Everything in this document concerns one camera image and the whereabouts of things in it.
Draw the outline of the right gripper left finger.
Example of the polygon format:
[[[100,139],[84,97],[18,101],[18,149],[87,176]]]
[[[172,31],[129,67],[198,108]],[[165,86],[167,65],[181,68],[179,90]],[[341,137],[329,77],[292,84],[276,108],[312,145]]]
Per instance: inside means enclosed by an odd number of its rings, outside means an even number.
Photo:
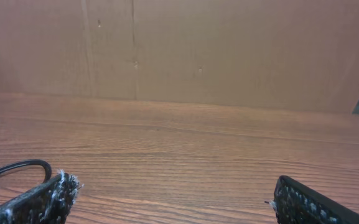
[[[63,170],[47,182],[0,205],[0,224],[65,224],[81,187]]]

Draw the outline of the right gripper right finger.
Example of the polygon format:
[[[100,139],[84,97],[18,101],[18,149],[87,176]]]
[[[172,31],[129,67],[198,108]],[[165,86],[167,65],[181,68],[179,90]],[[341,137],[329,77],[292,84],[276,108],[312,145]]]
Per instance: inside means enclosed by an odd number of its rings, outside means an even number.
[[[359,214],[282,175],[269,202],[278,224],[359,224]]]

